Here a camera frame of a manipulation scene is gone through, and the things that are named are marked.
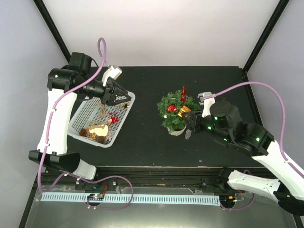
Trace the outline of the gold gift box ornament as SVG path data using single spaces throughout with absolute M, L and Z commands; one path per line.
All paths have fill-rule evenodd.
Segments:
M 178 116 L 182 117 L 183 113 L 188 113 L 188 112 L 191 112 L 191 110 L 187 106 L 184 105 L 183 107 L 180 108 L 180 110 L 178 112 Z

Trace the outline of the clear battery box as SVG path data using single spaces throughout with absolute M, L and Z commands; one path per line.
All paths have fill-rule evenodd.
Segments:
M 191 134 L 192 134 L 192 130 L 190 129 L 187 129 L 186 132 L 185 132 L 185 139 L 189 139 L 191 137 Z

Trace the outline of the red gift box ornament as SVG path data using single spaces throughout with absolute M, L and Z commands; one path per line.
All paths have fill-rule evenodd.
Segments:
M 167 108 L 167 111 L 169 113 L 175 112 L 177 110 L 177 107 L 174 104 L 170 104 L 169 107 Z

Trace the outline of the red star ornament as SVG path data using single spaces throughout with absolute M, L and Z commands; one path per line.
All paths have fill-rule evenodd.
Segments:
M 183 85 L 181 95 L 180 95 L 180 101 L 185 104 L 187 101 L 187 87 Z

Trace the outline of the white ball string lights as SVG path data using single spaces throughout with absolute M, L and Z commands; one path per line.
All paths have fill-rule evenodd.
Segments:
M 186 103 L 183 104 L 181 101 L 180 101 L 180 98 L 179 96 L 177 96 L 177 94 L 174 94 L 174 93 L 169 93 L 166 97 L 165 97 L 165 115 L 164 115 L 164 118 L 167 118 L 169 116 L 178 116 L 178 112 L 180 110 L 181 107 L 183 107 L 184 105 L 186 106 Z M 174 104 L 176 107 L 177 107 L 177 110 L 175 112 L 172 112 L 172 113 L 169 113 L 167 111 L 167 108 L 169 107 L 170 104 Z

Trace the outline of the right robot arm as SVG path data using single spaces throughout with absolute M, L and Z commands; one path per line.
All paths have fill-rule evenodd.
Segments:
M 222 192 L 244 190 L 273 200 L 285 211 L 303 216 L 303 170 L 282 156 L 279 143 L 264 127 L 242 121 L 236 106 L 227 101 L 204 102 L 203 110 L 182 113 L 186 133 L 208 132 L 225 147 L 232 148 L 262 164 L 275 178 L 261 178 L 231 168 L 223 168 L 213 181 Z

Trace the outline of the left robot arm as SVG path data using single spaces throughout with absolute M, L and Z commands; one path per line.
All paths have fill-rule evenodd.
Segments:
M 135 95 L 122 88 L 111 76 L 103 81 L 95 80 L 101 69 L 88 77 L 92 58 L 84 53 L 74 52 L 68 65 L 54 68 L 48 75 L 48 107 L 45 126 L 36 150 L 29 151 L 29 159 L 43 167 L 66 171 L 85 178 L 85 184 L 92 190 L 102 184 L 96 167 L 83 161 L 79 153 L 67 153 L 67 131 L 77 95 L 97 97 L 102 104 L 115 106 L 125 102 L 133 103 Z

